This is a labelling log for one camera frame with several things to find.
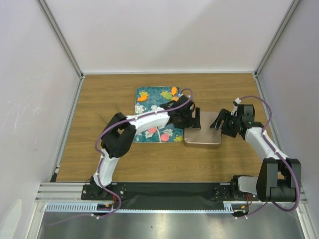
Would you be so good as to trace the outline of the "brown tin lid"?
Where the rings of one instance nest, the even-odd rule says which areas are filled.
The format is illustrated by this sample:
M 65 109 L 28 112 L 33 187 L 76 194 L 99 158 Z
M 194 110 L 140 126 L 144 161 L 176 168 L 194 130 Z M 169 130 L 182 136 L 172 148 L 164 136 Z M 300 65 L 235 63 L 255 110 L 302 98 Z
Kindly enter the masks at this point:
M 218 112 L 201 112 L 200 125 L 201 129 L 184 130 L 184 142 L 198 143 L 222 143 L 221 130 L 210 128 L 215 121 Z

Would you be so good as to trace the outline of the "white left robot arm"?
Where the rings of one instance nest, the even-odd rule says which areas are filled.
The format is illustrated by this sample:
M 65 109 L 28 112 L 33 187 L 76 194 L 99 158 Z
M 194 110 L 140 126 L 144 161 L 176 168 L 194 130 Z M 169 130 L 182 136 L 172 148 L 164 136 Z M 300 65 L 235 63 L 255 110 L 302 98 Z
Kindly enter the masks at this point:
M 116 165 L 130 150 L 135 136 L 169 124 L 178 129 L 201 128 L 200 108 L 195 106 L 191 96 L 181 95 L 177 101 L 133 116 L 115 114 L 95 142 L 95 149 L 101 156 L 97 170 L 90 178 L 87 193 L 98 199 L 107 198 Z

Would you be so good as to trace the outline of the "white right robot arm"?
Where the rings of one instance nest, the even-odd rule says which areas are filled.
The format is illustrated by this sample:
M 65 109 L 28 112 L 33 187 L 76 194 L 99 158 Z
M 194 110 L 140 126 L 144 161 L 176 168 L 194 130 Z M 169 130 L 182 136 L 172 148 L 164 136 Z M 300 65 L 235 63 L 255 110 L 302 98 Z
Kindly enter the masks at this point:
M 235 175 L 229 188 L 230 196 L 241 200 L 248 194 L 256 195 L 262 202 L 297 203 L 301 192 L 301 163 L 289 158 L 269 138 L 264 125 L 255 120 L 251 104 L 236 104 L 209 117 L 202 127 L 211 132 L 236 137 L 240 135 L 262 160 L 258 177 Z

